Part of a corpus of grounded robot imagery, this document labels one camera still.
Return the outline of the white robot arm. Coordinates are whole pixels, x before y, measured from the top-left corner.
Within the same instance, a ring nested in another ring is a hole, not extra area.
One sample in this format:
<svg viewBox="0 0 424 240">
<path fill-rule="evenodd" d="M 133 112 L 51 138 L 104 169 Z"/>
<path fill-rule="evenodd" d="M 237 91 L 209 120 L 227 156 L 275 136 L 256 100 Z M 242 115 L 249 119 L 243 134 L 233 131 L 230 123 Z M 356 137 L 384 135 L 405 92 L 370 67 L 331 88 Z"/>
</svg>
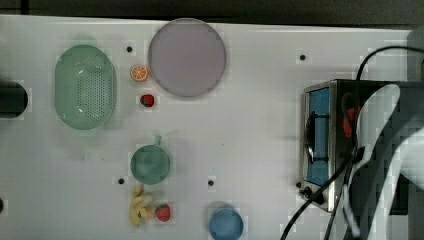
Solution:
<svg viewBox="0 0 424 240">
<path fill-rule="evenodd" d="M 421 186 L 423 85 L 393 83 L 363 105 L 356 130 L 359 161 L 343 189 L 343 240 L 389 240 L 387 223 L 399 176 Z"/>
</svg>

